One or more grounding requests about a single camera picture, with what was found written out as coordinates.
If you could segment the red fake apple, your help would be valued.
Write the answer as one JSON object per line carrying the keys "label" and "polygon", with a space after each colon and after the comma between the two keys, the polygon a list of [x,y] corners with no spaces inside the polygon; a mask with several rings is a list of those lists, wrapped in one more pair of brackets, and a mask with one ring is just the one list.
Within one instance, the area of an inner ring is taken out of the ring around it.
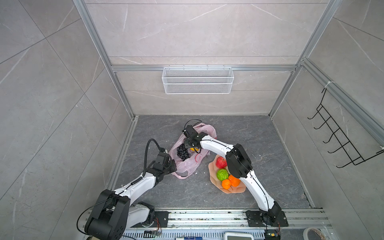
{"label": "red fake apple", "polygon": [[227,160],[224,159],[223,157],[218,157],[218,158],[216,159],[216,163],[215,163],[215,165],[216,165],[216,167],[217,167],[218,169],[225,169],[225,168],[228,166],[228,164],[227,164]]}

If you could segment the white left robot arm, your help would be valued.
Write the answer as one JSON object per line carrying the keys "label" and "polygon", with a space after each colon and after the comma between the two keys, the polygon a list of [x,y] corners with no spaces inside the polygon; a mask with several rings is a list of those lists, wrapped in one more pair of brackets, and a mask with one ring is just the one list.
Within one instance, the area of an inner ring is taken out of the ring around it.
{"label": "white left robot arm", "polygon": [[155,221],[155,208],[150,204],[133,203],[154,188],[164,176],[177,170],[175,160],[160,152],[157,159],[131,183],[114,191],[100,193],[85,224],[84,232],[99,240],[119,240],[127,228],[137,224],[151,226]]}

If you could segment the orange fake fruit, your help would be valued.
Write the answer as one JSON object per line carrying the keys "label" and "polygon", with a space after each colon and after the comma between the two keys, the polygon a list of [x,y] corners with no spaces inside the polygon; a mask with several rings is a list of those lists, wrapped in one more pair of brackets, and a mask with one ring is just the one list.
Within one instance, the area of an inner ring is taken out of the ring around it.
{"label": "orange fake fruit", "polygon": [[228,180],[231,182],[232,187],[238,187],[241,183],[241,180],[235,178],[233,175],[229,175]]}
{"label": "orange fake fruit", "polygon": [[232,186],[232,183],[231,183],[231,181],[229,179],[225,179],[225,180],[222,181],[223,189],[229,190],[231,188],[231,186]]}

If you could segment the pink scalloped plate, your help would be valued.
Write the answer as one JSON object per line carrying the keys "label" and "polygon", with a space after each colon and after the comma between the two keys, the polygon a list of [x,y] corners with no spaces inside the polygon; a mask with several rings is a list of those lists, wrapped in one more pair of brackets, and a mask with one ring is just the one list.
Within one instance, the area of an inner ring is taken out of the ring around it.
{"label": "pink scalloped plate", "polygon": [[219,155],[216,155],[215,159],[211,163],[209,163],[209,173],[212,184],[226,194],[239,194],[245,192],[246,186],[243,182],[240,182],[237,187],[230,186],[228,190],[223,188],[222,182],[217,178],[217,171],[219,170],[219,168],[217,168],[216,166],[216,161],[219,157]]}

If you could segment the dark fake grapes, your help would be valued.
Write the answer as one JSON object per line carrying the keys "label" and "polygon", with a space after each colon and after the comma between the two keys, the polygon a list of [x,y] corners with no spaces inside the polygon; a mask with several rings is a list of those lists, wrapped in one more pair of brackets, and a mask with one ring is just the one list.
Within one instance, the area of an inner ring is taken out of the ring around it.
{"label": "dark fake grapes", "polygon": [[181,144],[177,147],[177,156],[182,160],[185,161],[190,158],[190,153],[188,152],[188,149],[185,147],[184,144]]}

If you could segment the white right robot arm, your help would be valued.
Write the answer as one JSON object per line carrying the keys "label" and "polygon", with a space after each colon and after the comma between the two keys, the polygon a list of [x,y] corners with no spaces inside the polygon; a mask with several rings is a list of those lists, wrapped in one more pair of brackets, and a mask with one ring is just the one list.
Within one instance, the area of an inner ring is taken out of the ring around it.
{"label": "white right robot arm", "polygon": [[277,223],[278,217],[282,216],[283,211],[258,180],[252,162],[242,145],[223,143],[207,133],[198,133],[191,126],[183,130],[183,134],[186,137],[184,140],[186,148],[197,147],[225,158],[229,172],[245,184],[256,200],[263,222],[269,226]]}

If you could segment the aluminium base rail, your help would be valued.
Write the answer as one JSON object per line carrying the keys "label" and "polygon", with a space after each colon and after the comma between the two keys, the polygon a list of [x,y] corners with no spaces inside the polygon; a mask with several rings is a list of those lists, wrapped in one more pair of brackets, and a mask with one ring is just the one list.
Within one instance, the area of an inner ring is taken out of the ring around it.
{"label": "aluminium base rail", "polygon": [[136,224],[125,231],[160,230],[283,230],[332,228],[322,209],[284,209],[275,223],[266,226],[256,209],[157,209],[156,220],[149,227]]}

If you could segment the green fake fruit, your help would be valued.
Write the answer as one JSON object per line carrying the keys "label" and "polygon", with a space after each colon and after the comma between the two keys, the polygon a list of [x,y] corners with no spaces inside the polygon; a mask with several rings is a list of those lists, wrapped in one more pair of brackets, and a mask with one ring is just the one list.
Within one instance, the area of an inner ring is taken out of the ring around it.
{"label": "green fake fruit", "polygon": [[216,173],[216,177],[219,181],[224,181],[229,178],[229,173],[226,169],[219,169]]}

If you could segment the white device at bottom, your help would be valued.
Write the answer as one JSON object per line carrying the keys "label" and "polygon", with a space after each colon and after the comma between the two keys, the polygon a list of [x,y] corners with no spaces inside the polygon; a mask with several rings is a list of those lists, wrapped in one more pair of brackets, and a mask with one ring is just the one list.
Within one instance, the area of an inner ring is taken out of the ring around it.
{"label": "white device at bottom", "polygon": [[254,236],[248,233],[226,232],[223,240],[254,240]]}

